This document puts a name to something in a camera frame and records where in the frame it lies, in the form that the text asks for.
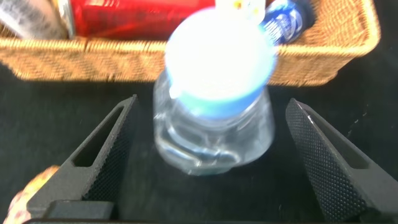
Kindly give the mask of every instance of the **water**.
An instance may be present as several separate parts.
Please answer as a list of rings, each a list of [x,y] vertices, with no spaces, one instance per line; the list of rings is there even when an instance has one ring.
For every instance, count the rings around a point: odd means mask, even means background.
[[[170,97],[165,73],[154,88],[154,135],[160,155],[190,175],[220,174],[261,157],[274,139],[269,95],[262,94],[241,114],[211,120],[192,115]]]

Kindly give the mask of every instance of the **woven basket rim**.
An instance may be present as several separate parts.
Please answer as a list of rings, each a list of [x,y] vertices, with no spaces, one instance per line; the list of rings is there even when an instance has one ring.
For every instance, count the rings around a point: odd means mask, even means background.
[[[367,39],[361,45],[347,47],[337,46],[304,46],[297,44],[278,46],[279,55],[291,57],[360,57],[376,47],[381,38],[373,0],[360,0],[359,14],[364,19]],[[21,40],[13,38],[0,39],[0,49],[25,51],[62,51],[126,54],[132,52],[164,52],[166,41],[120,41],[103,39],[79,40]]]

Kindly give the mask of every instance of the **basket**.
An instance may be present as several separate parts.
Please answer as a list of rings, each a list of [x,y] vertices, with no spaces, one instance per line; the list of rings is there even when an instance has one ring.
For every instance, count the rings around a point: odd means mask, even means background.
[[[278,47],[270,85],[322,85],[378,44],[372,0],[312,0],[315,25]],[[23,80],[152,82],[164,69],[166,42],[103,39],[21,40],[0,27],[0,61]]]

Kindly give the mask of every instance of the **blue bottle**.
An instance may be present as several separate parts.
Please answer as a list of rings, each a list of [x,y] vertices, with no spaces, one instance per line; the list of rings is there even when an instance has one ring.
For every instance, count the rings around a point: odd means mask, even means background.
[[[154,87],[155,144],[166,162],[190,175],[220,174],[268,150],[274,118],[266,83],[277,54],[264,36],[216,9],[175,30]]]
[[[295,41],[315,23],[315,12],[309,0],[276,0],[260,23],[275,44]]]

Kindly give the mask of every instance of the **can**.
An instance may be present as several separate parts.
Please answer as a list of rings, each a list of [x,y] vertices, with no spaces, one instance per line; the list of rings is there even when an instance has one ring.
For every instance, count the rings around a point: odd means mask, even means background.
[[[48,0],[0,0],[0,21],[22,39],[67,38],[67,31]]]
[[[58,0],[70,37],[167,40],[194,12],[215,0]]]

